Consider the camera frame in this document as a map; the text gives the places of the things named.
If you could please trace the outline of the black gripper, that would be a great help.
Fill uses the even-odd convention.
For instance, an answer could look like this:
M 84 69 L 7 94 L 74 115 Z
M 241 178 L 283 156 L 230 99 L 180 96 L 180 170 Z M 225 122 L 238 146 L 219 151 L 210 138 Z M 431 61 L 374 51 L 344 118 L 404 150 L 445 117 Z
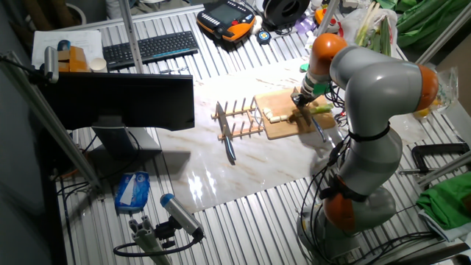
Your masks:
M 305 94 L 296 91 L 293 91 L 291 94 L 291 100 L 296 105 L 296 109 L 298 109 L 299 112 L 302 109 L 308 110 L 308 104 L 313 101 L 310 96 L 306 96 Z

